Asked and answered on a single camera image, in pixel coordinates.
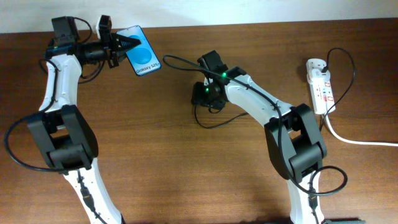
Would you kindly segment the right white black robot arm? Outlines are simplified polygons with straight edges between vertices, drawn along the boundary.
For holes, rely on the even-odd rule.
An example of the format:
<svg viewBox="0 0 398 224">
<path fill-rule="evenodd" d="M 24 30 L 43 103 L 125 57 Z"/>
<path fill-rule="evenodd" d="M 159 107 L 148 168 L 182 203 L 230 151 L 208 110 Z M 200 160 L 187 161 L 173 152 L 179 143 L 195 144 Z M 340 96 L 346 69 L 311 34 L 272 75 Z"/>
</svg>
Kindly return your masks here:
<svg viewBox="0 0 398 224">
<path fill-rule="evenodd" d="M 195 65 L 205 80 L 194 85 L 192 104 L 218 113 L 232 103 L 262 125 L 271 163 L 288 184 L 290 221 L 322 223 L 318 180 L 326 145 L 309 106 L 280 101 L 255 84 L 242 68 L 228 68 L 214 50 L 202 55 Z"/>
</svg>

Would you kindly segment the blue screen Galaxy smartphone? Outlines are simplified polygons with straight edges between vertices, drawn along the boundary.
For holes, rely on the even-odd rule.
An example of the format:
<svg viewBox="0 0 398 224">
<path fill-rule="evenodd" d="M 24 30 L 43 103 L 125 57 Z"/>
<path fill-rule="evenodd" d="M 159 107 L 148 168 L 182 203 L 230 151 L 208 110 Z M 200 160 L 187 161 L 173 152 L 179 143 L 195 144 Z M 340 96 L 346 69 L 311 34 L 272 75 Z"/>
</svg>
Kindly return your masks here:
<svg viewBox="0 0 398 224">
<path fill-rule="evenodd" d="M 138 39 L 141 44 L 129 50 L 126 55 L 138 77 L 161 69 L 161 63 L 139 25 L 117 31 L 117 34 Z"/>
</svg>

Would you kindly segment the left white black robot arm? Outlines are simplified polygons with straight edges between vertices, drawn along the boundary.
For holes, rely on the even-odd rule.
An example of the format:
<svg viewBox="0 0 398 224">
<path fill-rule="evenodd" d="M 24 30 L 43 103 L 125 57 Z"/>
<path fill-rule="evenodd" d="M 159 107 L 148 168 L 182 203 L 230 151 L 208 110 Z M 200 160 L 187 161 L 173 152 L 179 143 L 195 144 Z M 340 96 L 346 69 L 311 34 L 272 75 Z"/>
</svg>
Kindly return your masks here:
<svg viewBox="0 0 398 224">
<path fill-rule="evenodd" d="M 44 55 L 48 68 L 45 98 L 39 112 L 27 120 L 48 168 L 73 187 L 91 223 L 124 223 L 106 190 L 98 168 L 96 136 L 77 108 L 82 67 L 99 62 L 117 67 L 140 40 L 111 31 L 111 18 L 96 25 L 98 40 L 80 42 L 75 18 L 52 19 L 55 40 Z"/>
</svg>

